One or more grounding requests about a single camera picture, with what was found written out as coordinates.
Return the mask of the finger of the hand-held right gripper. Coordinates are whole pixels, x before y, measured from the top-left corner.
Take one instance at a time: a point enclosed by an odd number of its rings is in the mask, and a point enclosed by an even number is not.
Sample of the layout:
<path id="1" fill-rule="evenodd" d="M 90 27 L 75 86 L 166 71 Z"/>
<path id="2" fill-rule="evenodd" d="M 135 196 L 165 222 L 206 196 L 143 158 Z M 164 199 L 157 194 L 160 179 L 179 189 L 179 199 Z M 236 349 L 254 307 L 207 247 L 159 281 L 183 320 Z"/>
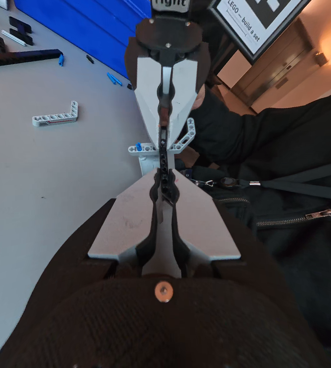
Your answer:
<path id="1" fill-rule="evenodd" d="M 197 65 L 196 61 L 183 60 L 173 66 L 174 97 L 171 101 L 167 145 L 173 145 L 177 140 L 196 100 Z"/>
<path id="2" fill-rule="evenodd" d="M 161 64 L 150 57 L 138 57 L 135 97 L 146 131 L 153 144 L 159 143 L 158 88 L 161 82 Z"/>

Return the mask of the long black lego beam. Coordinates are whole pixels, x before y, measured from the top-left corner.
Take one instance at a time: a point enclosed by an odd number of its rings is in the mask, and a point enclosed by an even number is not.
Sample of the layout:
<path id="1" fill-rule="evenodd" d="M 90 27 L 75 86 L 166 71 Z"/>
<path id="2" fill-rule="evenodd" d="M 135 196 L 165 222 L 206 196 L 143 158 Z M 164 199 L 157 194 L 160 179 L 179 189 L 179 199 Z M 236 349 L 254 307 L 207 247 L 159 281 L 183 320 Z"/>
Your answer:
<path id="1" fill-rule="evenodd" d="M 59 49 L 32 50 L 26 52 L 0 53 L 0 66 L 57 59 L 62 55 Z"/>

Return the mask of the blue storage bin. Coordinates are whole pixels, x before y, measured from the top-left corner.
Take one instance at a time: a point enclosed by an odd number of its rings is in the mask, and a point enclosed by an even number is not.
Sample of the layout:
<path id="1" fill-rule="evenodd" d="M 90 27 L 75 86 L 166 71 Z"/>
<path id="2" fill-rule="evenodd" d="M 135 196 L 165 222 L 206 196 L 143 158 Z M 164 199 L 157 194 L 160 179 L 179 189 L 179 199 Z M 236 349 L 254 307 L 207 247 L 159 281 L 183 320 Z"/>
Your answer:
<path id="1" fill-rule="evenodd" d="M 151 17 L 148 0 L 15 0 L 18 10 L 128 78 L 130 37 Z"/>

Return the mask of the person's right hand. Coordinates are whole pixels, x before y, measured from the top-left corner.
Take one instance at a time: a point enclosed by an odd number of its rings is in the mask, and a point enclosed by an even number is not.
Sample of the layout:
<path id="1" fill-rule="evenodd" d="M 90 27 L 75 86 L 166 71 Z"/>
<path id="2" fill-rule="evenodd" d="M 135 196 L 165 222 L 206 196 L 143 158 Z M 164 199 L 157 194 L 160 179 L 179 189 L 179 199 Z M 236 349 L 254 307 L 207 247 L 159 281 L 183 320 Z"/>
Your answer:
<path id="1" fill-rule="evenodd" d="M 196 96 L 196 99 L 192 105 L 191 111 L 196 110 L 201 107 L 205 99 L 205 94 L 206 94 L 206 88 L 205 88 L 205 84 L 203 84 L 202 87 L 200 88 L 200 91 L 198 92 Z"/>

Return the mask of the grey angled lego beam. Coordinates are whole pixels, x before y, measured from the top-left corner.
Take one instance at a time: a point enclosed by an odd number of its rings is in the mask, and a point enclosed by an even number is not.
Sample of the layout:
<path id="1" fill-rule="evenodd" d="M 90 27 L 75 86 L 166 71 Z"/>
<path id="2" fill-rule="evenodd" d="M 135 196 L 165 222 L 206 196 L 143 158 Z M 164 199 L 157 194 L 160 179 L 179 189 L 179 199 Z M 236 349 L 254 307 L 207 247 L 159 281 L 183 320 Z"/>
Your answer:
<path id="1" fill-rule="evenodd" d="M 59 114 L 48 114 L 32 117 L 32 124 L 35 127 L 57 126 L 60 124 L 76 122 L 78 119 L 79 106 L 74 100 L 71 101 L 70 112 Z"/>

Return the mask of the white lego axle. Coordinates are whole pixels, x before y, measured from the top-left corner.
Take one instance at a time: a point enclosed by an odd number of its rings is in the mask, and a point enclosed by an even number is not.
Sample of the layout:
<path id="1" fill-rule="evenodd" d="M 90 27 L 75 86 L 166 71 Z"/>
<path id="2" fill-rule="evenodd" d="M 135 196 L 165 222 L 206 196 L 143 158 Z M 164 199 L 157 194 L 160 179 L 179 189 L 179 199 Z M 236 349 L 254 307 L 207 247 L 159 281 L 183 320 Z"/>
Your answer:
<path id="1" fill-rule="evenodd" d="M 4 36 L 8 37 L 9 39 L 12 39 L 14 42 L 16 42 L 16 43 L 18 43 L 18 44 L 20 44 L 22 46 L 25 46 L 25 47 L 27 46 L 27 43 L 25 41 L 19 39 L 18 37 L 14 36 L 12 34 L 10 34 L 9 32 L 7 32 L 5 30 L 1 30 L 1 33 Z"/>

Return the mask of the person's black jacket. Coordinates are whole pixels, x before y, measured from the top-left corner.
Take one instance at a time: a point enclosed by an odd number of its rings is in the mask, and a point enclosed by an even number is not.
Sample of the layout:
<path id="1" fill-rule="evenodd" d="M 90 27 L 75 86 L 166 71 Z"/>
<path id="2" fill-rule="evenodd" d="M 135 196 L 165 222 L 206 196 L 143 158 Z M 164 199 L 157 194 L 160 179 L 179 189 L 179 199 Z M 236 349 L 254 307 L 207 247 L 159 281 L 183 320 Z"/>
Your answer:
<path id="1" fill-rule="evenodd" d="M 191 170 L 194 180 L 223 178 Z M 202 189 L 264 243 L 331 358 L 331 164 L 272 180 L 234 179 L 238 187 Z"/>

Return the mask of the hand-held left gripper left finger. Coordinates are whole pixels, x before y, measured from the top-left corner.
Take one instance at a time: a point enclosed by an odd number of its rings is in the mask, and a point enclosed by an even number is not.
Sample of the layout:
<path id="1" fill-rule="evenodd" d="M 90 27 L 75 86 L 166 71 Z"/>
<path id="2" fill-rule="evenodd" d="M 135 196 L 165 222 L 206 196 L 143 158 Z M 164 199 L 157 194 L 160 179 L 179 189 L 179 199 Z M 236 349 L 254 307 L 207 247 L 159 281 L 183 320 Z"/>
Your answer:
<path id="1" fill-rule="evenodd" d="M 156 249 L 157 200 L 156 168 L 117 196 L 88 257 L 143 267 Z"/>

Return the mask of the black badge reel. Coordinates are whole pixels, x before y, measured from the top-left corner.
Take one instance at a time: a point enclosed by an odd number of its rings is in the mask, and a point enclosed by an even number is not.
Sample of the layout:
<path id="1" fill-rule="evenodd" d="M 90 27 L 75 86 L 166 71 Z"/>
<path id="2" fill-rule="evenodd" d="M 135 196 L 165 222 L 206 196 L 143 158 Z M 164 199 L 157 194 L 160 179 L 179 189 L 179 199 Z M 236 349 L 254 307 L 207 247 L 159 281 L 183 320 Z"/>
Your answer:
<path id="1" fill-rule="evenodd" d="M 193 182 L 198 187 L 207 188 L 207 189 L 214 188 L 214 187 L 232 188 L 232 187 L 239 186 L 238 181 L 230 177 L 223 177 L 219 180 L 208 180 L 208 181 L 190 179 L 190 181 Z"/>

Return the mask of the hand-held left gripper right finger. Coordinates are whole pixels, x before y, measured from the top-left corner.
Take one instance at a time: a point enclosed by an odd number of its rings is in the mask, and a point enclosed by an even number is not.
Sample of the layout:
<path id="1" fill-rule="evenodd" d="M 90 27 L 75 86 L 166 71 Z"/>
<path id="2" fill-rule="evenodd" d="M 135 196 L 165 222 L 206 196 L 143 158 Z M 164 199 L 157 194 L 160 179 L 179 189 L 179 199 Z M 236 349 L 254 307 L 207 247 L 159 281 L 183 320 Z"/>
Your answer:
<path id="1" fill-rule="evenodd" d="M 241 261 L 213 198 L 178 171 L 169 170 L 172 203 L 172 247 L 181 276 L 193 276 L 199 266 Z"/>

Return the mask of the metal elevator door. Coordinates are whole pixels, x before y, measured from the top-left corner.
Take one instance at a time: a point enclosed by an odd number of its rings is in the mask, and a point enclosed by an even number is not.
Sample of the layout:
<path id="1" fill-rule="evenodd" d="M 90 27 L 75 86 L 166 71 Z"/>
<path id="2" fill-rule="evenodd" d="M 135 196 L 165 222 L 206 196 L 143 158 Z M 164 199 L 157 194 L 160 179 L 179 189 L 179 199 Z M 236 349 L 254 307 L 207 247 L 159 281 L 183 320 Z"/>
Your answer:
<path id="1" fill-rule="evenodd" d="M 232 93 L 251 107 L 313 48 L 303 22 L 297 17 L 231 88 Z"/>

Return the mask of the grey lego assembly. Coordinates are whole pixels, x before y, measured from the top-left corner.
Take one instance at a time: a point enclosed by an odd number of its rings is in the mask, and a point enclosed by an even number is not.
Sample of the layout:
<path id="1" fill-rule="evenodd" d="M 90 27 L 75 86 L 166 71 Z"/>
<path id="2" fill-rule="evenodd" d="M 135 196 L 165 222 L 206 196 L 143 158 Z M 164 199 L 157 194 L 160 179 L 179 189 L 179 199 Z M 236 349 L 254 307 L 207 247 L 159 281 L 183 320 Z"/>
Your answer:
<path id="1" fill-rule="evenodd" d="M 184 149 L 188 150 L 188 144 L 196 135 L 193 118 L 186 121 L 186 133 L 181 134 L 181 142 L 174 143 L 168 153 L 169 167 L 178 166 L 179 173 L 187 179 L 192 179 L 191 168 L 186 168 L 181 160 L 174 157 L 174 153 L 181 153 Z M 159 168 L 159 153 L 151 143 L 137 143 L 128 148 L 131 155 L 138 157 L 141 174 L 145 176 L 152 170 Z M 173 209 L 165 199 L 159 198 L 157 202 L 158 228 L 156 237 L 156 251 L 154 257 L 145 265 L 143 274 L 168 274 L 174 278 L 181 278 L 181 270 L 177 265 L 173 252 L 173 234 L 172 234 L 172 214 Z"/>

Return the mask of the black framed sign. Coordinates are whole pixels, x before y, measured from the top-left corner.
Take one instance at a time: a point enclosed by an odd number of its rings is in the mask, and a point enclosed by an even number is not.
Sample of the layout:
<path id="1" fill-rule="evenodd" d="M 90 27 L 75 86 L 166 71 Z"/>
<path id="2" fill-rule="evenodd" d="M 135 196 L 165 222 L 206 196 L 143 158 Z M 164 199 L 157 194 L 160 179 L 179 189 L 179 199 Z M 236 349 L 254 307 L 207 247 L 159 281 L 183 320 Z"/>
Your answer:
<path id="1" fill-rule="evenodd" d="M 253 65 L 309 3 L 310 0 L 213 0 L 208 10 Z"/>

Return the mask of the person's right forearm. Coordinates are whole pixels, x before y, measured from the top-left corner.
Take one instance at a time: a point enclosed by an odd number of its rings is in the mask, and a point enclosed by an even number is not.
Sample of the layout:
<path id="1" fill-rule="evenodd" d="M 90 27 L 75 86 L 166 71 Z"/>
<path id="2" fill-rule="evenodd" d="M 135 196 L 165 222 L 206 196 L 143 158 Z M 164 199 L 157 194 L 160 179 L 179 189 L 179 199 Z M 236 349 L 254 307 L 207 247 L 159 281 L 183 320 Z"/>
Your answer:
<path id="1" fill-rule="evenodd" d="M 241 116 L 204 87 L 203 102 L 190 116 L 196 127 L 191 147 L 209 163 L 249 168 L 263 178 L 331 164 L 331 95 Z"/>

